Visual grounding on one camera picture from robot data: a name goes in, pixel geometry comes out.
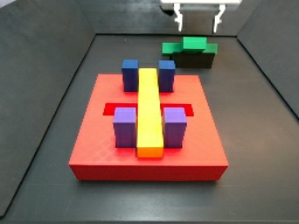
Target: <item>toy block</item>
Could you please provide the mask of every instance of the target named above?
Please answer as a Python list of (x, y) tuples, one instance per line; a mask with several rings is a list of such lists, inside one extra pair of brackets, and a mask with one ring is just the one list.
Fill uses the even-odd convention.
[(172, 60), (159, 60), (159, 92), (173, 91), (175, 64)]
[(164, 148), (181, 148), (187, 118), (183, 108), (163, 109), (163, 145)]
[(163, 43), (163, 55), (171, 55), (181, 51), (180, 43)]
[(136, 108), (116, 108), (113, 128), (117, 148), (136, 147)]
[(137, 60), (124, 59), (121, 71), (124, 92), (137, 92)]
[(160, 158), (164, 154), (163, 119), (153, 68), (138, 69), (136, 155)]
[(207, 43), (207, 47), (205, 47), (203, 53), (215, 53), (215, 54), (217, 54), (219, 53), (219, 45)]
[(211, 68), (215, 53), (203, 52), (180, 52), (169, 56), (179, 68)]
[[(113, 116), (116, 108), (134, 108), (137, 112), (136, 102), (106, 102), (104, 107), (102, 116)], [(183, 108), (187, 116), (193, 116), (192, 105), (189, 103), (161, 103), (161, 115), (164, 108)]]
[(181, 51), (183, 52), (203, 52), (207, 48), (207, 38), (181, 38)]
[(173, 93), (160, 94), (161, 105), (189, 103), (181, 149), (164, 148), (163, 159), (136, 157), (136, 148), (116, 148), (113, 116), (101, 115), (108, 102), (137, 103), (124, 93), (121, 74), (100, 74), (69, 158), (78, 180), (211, 181), (228, 168), (220, 136), (197, 75), (173, 76)]

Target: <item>gray wall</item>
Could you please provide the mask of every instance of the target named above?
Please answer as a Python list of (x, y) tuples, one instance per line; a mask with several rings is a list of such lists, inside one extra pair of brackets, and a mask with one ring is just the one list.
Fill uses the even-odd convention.
[(0, 216), (93, 36), (73, 0), (20, 0), (0, 10)]
[[(216, 35), (237, 36), (261, 0), (243, 0), (237, 10), (227, 11)], [(165, 15), (159, 0), (77, 0), (96, 33), (149, 33), (211, 35), (216, 11), (183, 11), (183, 30), (175, 16)]]
[(264, 1), (237, 39), (299, 116), (299, 1)]

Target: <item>yellow bar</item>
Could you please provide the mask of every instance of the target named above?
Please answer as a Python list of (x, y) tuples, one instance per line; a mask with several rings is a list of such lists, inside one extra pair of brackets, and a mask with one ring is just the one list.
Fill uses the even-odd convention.
[(160, 158), (164, 154), (164, 134), (156, 69), (138, 69), (137, 85), (136, 156)]

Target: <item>green block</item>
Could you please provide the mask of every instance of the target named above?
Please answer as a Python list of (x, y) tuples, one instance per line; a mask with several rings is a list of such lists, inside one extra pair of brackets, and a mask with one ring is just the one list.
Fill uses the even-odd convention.
[(219, 52), (219, 45), (217, 44), (207, 44), (207, 48), (203, 51), (203, 53), (215, 53), (217, 54)]
[(180, 43), (163, 43), (163, 55), (171, 55), (181, 51)]
[(207, 38), (184, 37), (180, 44), (183, 52), (200, 53), (207, 48)]

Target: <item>dark gray surface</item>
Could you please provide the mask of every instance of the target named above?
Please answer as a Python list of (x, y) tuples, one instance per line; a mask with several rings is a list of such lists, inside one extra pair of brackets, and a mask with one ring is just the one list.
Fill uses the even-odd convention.
[[(243, 0), (237, 10), (225, 11), (216, 35), (237, 36), (261, 0)], [(160, 10), (159, 0), (77, 0), (96, 33), (211, 35), (216, 11), (183, 11), (183, 29), (175, 16)]]
[(97, 36), (2, 221), (299, 221), (299, 125), (235, 38), (199, 74), (228, 156), (217, 182), (78, 182), (68, 167), (97, 73), (156, 67), (175, 37)]
[(72, 0), (20, 0), (0, 9), (0, 216), (93, 35)]
[(299, 1), (268, 0), (237, 39), (299, 117)]

